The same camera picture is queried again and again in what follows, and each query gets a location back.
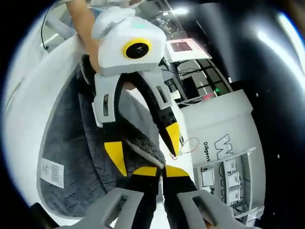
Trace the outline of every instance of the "yellow lens ring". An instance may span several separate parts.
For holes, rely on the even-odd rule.
[[[146,39],[144,39],[144,38],[136,38],[136,39],[130,40],[129,42],[127,42],[127,43],[124,45],[124,47],[123,47],[123,55],[124,55],[124,57],[126,57],[127,59],[130,59],[130,60],[137,60],[137,59],[140,59],[140,58],[146,56],[147,53],[146,53],[144,56],[141,56],[140,58],[131,58],[131,57],[129,57],[129,56],[127,55],[127,50],[128,50],[131,46],[133,46],[133,45],[135,45],[135,44],[139,44],[139,43],[143,43],[143,44],[147,45],[147,47],[148,47],[147,53],[149,53],[152,44],[151,44],[148,40],[146,40]]]

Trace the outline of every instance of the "towel label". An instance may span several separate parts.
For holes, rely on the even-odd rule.
[[[63,186],[63,170],[64,166],[53,161],[41,159],[41,174],[40,178],[57,187]]]

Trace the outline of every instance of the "barcode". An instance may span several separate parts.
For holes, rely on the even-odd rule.
[[[60,185],[60,179],[59,179],[59,166],[52,165],[51,166],[51,179],[56,184]]]

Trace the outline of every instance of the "gray towel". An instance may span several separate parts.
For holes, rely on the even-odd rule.
[[[64,216],[83,217],[88,206],[119,186],[124,177],[107,155],[91,103],[78,94],[76,83],[74,77],[56,107],[42,154],[43,158],[65,166],[64,188],[42,179],[40,185],[42,197],[51,210]],[[155,158],[160,165],[165,164],[157,147],[159,133],[149,111],[126,91],[122,91],[119,110],[128,120],[125,125],[136,131],[138,140],[127,135],[129,143],[150,154],[150,159]],[[139,167],[152,165],[152,160],[135,153],[127,142],[123,141],[123,147],[128,176]]]

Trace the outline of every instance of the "person's arm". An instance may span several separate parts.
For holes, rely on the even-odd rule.
[[[66,3],[72,17],[75,30],[81,37],[86,51],[89,54],[92,68],[100,73],[98,63],[99,40],[92,38],[92,28],[95,22],[93,13],[87,8],[85,0],[72,0]]]

